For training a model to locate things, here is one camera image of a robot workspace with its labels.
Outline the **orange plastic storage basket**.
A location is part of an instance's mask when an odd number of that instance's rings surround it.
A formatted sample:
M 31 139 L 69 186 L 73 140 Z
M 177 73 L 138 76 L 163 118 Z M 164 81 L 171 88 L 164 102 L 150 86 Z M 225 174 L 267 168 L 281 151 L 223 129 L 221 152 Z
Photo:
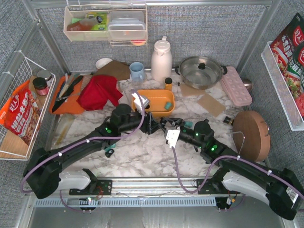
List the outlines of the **orange plastic storage basket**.
M 133 110 L 142 113 L 142 107 L 138 95 L 141 96 L 146 112 L 151 112 L 153 117 L 170 116 L 175 108 L 175 99 L 172 91 L 166 89 L 145 89 L 138 90 L 137 93 L 132 91 Z M 169 110 L 165 109 L 167 102 L 171 102 L 172 106 Z

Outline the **brown cardboard sheet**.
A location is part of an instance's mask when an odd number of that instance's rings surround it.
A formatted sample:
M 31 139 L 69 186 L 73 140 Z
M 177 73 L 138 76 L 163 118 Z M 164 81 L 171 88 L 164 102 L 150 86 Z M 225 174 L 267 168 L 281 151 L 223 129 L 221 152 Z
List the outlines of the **brown cardboard sheet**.
M 223 113 L 226 110 L 223 104 L 221 104 L 219 101 L 217 101 L 209 94 L 205 94 L 202 98 L 200 98 L 197 101 L 197 103 L 214 117 L 218 117 L 221 113 Z

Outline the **red cloth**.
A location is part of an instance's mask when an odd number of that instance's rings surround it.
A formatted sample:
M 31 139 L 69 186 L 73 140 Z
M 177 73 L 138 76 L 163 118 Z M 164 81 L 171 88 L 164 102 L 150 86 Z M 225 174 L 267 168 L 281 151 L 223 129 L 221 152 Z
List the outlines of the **red cloth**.
M 117 79 L 113 76 L 93 76 L 80 93 L 77 102 L 86 111 L 102 110 L 108 100 L 114 106 L 118 106 L 123 94 L 116 85 Z

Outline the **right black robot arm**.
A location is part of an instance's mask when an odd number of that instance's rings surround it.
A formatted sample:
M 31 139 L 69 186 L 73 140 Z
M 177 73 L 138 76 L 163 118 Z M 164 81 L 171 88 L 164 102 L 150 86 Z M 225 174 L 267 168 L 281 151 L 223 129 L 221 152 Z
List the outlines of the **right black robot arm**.
M 215 189 L 225 188 L 246 194 L 267 204 L 280 217 L 293 220 L 304 201 L 304 189 L 295 173 L 284 168 L 279 171 L 249 161 L 214 137 L 208 119 L 185 126 L 180 118 L 161 118 L 169 147 L 177 141 L 191 144 L 211 167 L 218 166 L 212 177 Z

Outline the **black coffee capsule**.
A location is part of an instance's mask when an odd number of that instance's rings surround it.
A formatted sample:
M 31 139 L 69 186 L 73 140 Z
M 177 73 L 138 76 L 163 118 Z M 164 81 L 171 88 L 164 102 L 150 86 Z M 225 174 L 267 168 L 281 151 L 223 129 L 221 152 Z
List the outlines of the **black coffee capsule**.
M 105 156 L 107 158 L 110 158 L 113 155 L 113 153 L 114 153 L 114 149 L 109 149 L 105 152 Z

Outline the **small brown cardboard piece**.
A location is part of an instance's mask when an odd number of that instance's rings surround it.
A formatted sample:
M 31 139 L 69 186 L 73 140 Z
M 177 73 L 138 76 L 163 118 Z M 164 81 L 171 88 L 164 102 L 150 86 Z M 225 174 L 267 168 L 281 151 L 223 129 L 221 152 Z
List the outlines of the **small brown cardboard piece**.
M 205 90 L 195 89 L 186 84 L 180 84 L 180 90 L 183 97 L 200 96 L 205 94 Z

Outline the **yellow spice bottle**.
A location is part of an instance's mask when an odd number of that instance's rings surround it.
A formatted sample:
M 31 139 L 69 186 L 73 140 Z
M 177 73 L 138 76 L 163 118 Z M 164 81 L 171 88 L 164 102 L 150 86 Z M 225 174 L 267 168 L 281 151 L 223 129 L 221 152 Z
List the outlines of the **yellow spice bottle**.
M 165 78 L 165 89 L 172 90 L 172 79 L 170 77 Z

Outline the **round wooden board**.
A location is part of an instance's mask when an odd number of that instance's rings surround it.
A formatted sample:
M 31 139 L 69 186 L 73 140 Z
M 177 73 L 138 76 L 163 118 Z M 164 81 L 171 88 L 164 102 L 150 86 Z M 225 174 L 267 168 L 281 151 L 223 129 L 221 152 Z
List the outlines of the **round wooden board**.
M 267 158 L 270 151 L 269 127 L 256 111 L 242 111 L 233 121 L 233 141 L 240 156 L 254 162 Z

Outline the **light blue mug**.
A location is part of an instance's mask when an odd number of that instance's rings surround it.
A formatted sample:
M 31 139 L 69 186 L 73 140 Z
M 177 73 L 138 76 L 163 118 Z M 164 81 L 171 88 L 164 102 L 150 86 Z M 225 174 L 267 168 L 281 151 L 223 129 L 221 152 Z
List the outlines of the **light blue mug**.
M 140 62 L 133 62 L 129 66 L 131 80 L 140 79 L 142 81 L 146 80 L 146 74 L 144 71 L 144 65 Z

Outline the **pink egg tray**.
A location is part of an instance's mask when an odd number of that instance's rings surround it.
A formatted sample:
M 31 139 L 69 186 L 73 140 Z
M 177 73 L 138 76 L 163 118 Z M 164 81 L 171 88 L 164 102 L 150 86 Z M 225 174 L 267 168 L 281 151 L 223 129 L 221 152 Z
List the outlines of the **pink egg tray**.
M 252 103 L 252 97 L 244 86 L 238 72 L 232 66 L 222 66 L 223 76 L 220 80 L 224 92 L 235 106 L 248 106 Z

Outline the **orange cutting board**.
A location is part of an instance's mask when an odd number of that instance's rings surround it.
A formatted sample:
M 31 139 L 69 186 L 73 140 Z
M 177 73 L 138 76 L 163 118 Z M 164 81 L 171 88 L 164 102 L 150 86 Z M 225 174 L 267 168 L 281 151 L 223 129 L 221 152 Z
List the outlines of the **orange cutting board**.
M 85 110 L 80 106 L 77 100 L 81 92 L 83 79 L 74 86 L 74 91 L 69 97 L 63 99 L 63 102 L 57 101 L 57 95 L 60 93 L 60 88 L 64 82 L 65 76 L 62 76 L 55 88 L 54 95 L 49 105 L 49 112 L 51 114 L 82 114 Z

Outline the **clear lidded food containers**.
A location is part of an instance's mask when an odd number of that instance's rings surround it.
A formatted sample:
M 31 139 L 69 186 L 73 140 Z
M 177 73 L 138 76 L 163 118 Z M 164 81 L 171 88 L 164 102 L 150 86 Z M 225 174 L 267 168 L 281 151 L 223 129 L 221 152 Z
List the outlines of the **clear lidded food containers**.
M 142 11 L 112 11 L 109 14 L 109 37 L 112 40 L 134 40 L 146 37 Z

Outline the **silver lid jar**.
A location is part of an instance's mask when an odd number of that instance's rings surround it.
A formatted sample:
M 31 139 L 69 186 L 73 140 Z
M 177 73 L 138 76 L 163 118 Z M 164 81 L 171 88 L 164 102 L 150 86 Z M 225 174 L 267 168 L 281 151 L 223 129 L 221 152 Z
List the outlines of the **silver lid jar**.
M 52 74 L 48 70 L 38 71 L 37 77 L 44 78 L 48 84 L 52 81 Z

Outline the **red seasoning packet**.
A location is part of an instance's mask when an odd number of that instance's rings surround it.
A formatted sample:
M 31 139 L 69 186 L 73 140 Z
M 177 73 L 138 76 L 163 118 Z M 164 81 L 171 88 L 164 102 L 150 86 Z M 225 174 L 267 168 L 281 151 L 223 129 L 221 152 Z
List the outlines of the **red seasoning packet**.
M 296 13 L 289 24 L 270 44 L 271 51 L 281 72 L 287 66 L 296 47 L 304 41 L 304 19 Z

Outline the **black handled knife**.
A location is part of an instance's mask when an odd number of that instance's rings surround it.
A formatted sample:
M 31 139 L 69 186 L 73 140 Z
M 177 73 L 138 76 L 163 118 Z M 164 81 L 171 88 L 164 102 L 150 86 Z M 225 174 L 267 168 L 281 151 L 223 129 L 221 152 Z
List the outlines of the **black handled knife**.
M 57 98 L 56 101 L 61 101 L 64 99 L 67 99 L 74 91 L 74 87 L 83 79 L 83 76 L 78 76 L 76 77 L 71 84 L 69 85 L 69 87 L 67 88 L 67 90 L 62 94 L 61 97 Z

